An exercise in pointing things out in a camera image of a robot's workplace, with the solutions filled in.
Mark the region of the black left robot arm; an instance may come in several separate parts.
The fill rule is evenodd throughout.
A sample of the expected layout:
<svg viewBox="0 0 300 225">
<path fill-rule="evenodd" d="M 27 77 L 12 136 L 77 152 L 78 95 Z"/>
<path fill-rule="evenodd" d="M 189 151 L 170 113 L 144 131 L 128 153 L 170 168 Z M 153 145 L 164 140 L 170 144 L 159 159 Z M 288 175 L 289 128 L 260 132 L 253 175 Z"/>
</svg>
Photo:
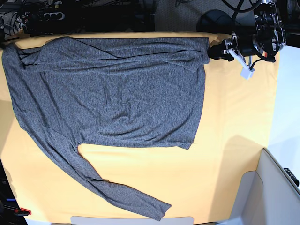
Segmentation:
<svg viewBox="0 0 300 225">
<path fill-rule="evenodd" d="M 233 53 L 245 57 L 257 56 L 260 60 L 274 63 L 275 56 L 286 46 L 285 29 L 275 0 L 261 0 L 253 10 L 255 29 L 250 34 L 235 30 L 229 39 L 208 50 L 211 59 L 232 61 Z"/>
</svg>

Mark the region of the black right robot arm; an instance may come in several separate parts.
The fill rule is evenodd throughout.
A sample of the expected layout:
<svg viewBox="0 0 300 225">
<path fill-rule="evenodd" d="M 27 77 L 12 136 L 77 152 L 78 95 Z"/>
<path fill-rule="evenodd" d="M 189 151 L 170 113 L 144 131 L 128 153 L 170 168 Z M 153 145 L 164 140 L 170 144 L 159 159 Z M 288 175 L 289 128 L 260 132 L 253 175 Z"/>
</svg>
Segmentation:
<svg viewBox="0 0 300 225">
<path fill-rule="evenodd" d="M 4 47 L 4 41 L 5 41 L 5 32 L 4 32 L 4 28 L 5 28 L 5 24 L 4 24 L 4 20 L 1 17 L 0 18 L 0 47 L 3 48 Z"/>
</svg>

